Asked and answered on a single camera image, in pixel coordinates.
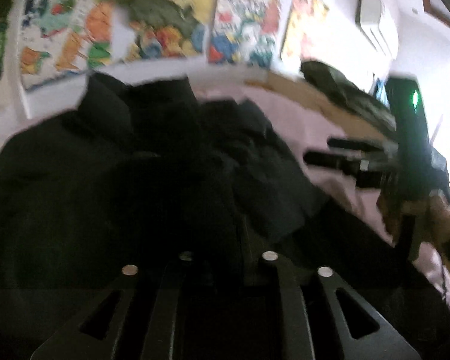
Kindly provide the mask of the person's right hand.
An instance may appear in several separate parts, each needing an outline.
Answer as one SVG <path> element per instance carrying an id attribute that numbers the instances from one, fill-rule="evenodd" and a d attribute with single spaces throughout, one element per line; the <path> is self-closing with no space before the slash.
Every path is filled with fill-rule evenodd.
<path id="1" fill-rule="evenodd" d="M 441 190 L 433 190 L 424 200 L 401 202 L 399 205 L 393 205 L 392 200 L 381 193 L 376 205 L 386 232 L 394 243 L 399 240 L 404 215 L 417 215 L 426 220 L 425 240 L 433 243 L 436 248 L 450 241 L 450 203 Z"/>

